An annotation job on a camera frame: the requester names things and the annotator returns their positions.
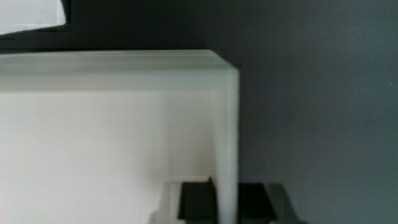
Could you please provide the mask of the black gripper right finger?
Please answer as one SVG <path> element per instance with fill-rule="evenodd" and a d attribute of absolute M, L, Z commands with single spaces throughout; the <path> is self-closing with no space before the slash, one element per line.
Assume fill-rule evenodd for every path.
<path fill-rule="evenodd" d="M 239 185 L 239 224 L 304 224 L 281 183 Z"/>

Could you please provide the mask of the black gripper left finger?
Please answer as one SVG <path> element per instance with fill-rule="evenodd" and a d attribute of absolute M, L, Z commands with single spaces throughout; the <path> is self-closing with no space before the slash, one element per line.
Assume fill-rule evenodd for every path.
<path fill-rule="evenodd" d="M 217 194 L 212 179 L 182 184 L 178 219 L 185 224 L 217 223 Z"/>

